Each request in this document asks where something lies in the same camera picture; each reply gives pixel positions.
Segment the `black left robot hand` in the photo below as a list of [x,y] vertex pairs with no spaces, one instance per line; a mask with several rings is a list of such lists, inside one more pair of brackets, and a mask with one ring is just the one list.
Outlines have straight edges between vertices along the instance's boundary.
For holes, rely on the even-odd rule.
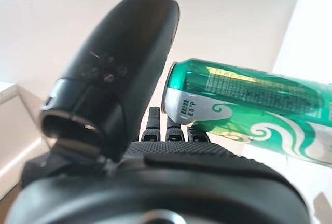
[[177,31],[175,0],[122,0],[54,84],[6,223],[310,223],[281,174],[208,142],[138,142]]

